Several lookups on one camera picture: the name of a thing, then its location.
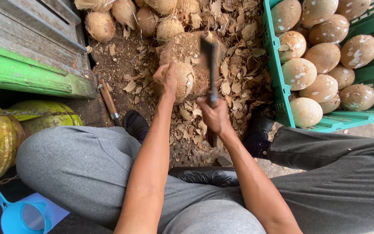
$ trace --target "weathered wood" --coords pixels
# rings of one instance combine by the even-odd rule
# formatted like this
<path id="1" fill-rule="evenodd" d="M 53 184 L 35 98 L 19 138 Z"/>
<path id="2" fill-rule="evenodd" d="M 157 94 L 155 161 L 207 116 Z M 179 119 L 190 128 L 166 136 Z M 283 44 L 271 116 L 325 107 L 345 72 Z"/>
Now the weathered wood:
<path id="1" fill-rule="evenodd" d="M 70 52 L 86 52 L 86 48 L 76 41 L 74 27 L 69 27 L 37 1 L 0 0 L 0 12 Z"/>
<path id="2" fill-rule="evenodd" d="M 62 0 L 41 0 L 55 13 L 60 15 L 72 26 L 76 26 L 81 23 L 81 19 L 77 16 Z"/>
<path id="3" fill-rule="evenodd" d="M 0 47 L 83 76 L 78 56 L 0 13 Z"/>
<path id="4" fill-rule="evenodd" d="M 1 55 L 0 88 L 67 98 L 96 97 L 95 86 L 89 79 L 73 74 L 64 76 Z"/>

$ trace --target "black plastic bag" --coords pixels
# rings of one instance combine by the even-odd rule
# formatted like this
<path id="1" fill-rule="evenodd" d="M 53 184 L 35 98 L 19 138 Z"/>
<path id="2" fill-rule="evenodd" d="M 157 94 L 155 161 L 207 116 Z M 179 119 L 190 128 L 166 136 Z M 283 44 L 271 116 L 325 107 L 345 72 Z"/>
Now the black plastic bag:
<path id="1" fill-rule="evenodd" d="M 236 170 L 232 167 L 174 167 L 168 174 L 188 183 L 217 187 L 238 187 Z"/>

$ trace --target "black shoe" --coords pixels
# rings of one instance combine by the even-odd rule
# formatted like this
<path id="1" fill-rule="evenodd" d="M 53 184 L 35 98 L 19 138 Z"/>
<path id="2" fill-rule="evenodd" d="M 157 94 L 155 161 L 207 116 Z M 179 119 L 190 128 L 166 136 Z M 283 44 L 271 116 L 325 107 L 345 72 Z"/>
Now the black shoe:
<path id="1" fill-rule="evenodd" d="M 147 121 L 136 110 L 130 110 L 123 119 L 123 127 L 129 135 L 135 137 L 138 141 L 143 141 L 146 133 L 150 129 Z"/>
<path id="2" fill-rule="evenodd" d="M 272 110 L 268 105 L 261 105 L 253 109 L 252 116 L 249 121 L 249 126 L 245 134 L 243 135 L 242 142 L 255 132 L 264 132 L 268 136 L 272 129 L 274 121 L 268 116 L 272 116 Z"/>

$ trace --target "leg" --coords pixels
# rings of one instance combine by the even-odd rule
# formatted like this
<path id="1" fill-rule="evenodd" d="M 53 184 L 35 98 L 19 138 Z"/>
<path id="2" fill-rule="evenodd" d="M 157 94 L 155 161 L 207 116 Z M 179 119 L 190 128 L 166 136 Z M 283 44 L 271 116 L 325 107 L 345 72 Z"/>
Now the leg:
<path id="1" fill-rule="evenodd" d="M 114 229 L 140 143 L 122 127 L 63 126 L 28 138 L 18 150 L 25 184 L 56 204 Z M 240 189 L 189 184 L 169 176 L 158 227 L 185 207 L 207 199 L 241 202 Z"/>
<path id="2" fill-rule="evenodd" d="M 273 163 L 304 173 L 273 178 L 304 233 L 374 231 L 374 139 L 283 127 Z"/>

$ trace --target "plastic crate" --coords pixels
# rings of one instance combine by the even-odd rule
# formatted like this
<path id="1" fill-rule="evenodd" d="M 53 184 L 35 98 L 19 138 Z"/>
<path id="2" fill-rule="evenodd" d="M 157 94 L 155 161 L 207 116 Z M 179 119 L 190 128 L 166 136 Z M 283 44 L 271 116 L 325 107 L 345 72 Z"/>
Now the plastic crate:
<path id="1" fill-rule="evenodd" d="M 265 11 L 262 15 L 263 27 L 263 46 L 268 51 L 270 60 L 268 68 L 272 76 L 272 88 L 275 90 L 276 100 L 276 121 L 285 126 L 295 127 L 294 119 L 291 113 L 288 96 L 290 95 L 289 86 L 284 83 L 281 63 L 279 62 L 278 48 L 279 38 L 275 36 L 271 17 L 271 8 L 281 0 L 264 0 Z M 374 0 L 367 12 L 361 17 L 351 21 L 349 34 L 346 39 L 340 43 L 344 45 L 346 40 L 360 34 L 374 36 Z M 374 88 L 374 59 L 368 65 L 356 69 L 355 83 L 363 83 Z M 374 122 L 374 106 L 366 111 L 352 112 L 346 110 L 336 110 L 325 114 L 320 123 L 309 128 L 309 131 L 333 132 L 341 129 L 357 127 Z"/>

